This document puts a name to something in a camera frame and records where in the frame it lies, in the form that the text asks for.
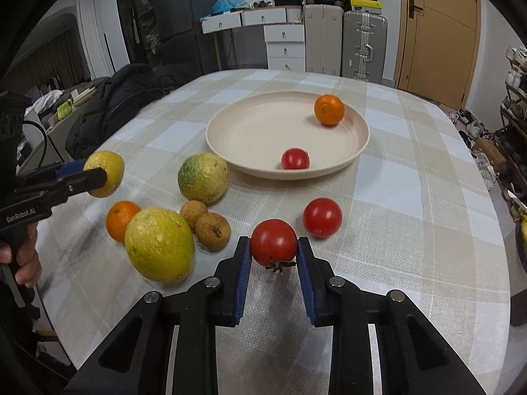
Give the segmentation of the person's left hand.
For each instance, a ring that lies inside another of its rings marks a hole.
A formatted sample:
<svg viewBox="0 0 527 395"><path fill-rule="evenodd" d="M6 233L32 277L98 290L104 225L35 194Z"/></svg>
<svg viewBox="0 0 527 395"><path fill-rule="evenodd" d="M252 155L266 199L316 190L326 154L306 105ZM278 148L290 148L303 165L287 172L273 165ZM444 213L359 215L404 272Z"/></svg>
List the person's left hand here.
<svg viewBox="0 0 527 395"><path fill-rule="evenodd" d="M28 225L26 233L27 238L17 251L16 261L20 268L14 278L18 284L32 288L38 283L42 274L42 265L36 249L39 234L38 224Z"/></svg>

